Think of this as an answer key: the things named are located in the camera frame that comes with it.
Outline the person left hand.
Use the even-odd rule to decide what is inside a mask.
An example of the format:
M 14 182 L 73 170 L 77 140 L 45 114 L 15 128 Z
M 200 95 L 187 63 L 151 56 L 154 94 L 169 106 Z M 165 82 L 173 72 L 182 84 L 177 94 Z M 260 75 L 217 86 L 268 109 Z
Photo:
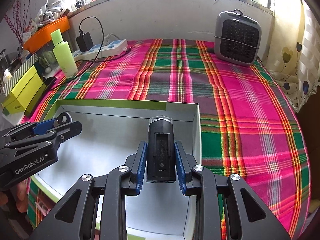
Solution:
M 28 209 L 28 194 L 27 194 L 27 182 L 26 180 L 17 184 L 13 189 L 11 189 L 14 195 L 13 200 L 15 201 L 16 207 L 20 213 L 25 213 Z M 8 195 L 1 192 L 0 205 L 4 206 L 9 202 Z

